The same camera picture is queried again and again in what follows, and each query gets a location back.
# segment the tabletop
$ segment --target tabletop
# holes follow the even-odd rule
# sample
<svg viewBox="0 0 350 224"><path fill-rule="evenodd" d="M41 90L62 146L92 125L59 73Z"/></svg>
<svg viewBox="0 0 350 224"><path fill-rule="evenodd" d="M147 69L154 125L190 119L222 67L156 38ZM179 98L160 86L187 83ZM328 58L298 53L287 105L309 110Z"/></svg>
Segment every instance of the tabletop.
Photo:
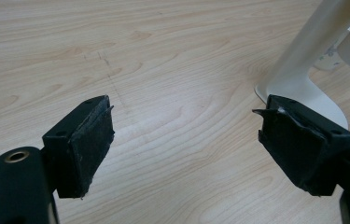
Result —
<svg viewBox="0 0 350 224"><path fill-rule="evenodd" d="M341 223L258 141L255 85L319 0L0 0L0 154L107 94L115 140L62 223ZM350 130L350 67L311 70Z"/></svg>

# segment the light wood surface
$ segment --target light wood surface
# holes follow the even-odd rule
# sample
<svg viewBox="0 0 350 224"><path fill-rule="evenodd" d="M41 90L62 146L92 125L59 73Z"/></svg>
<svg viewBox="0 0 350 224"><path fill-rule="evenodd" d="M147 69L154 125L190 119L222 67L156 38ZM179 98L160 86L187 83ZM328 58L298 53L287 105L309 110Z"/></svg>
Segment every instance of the light wood surface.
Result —
<svg viewBox="0 0 350 224"><path fill-rule="evenodd" d="M116 137L62 223L340 223L257 140L253 88L320 1L0 0L0 154L108 94ZM313 69L350 124L350 67Z"/></svg>

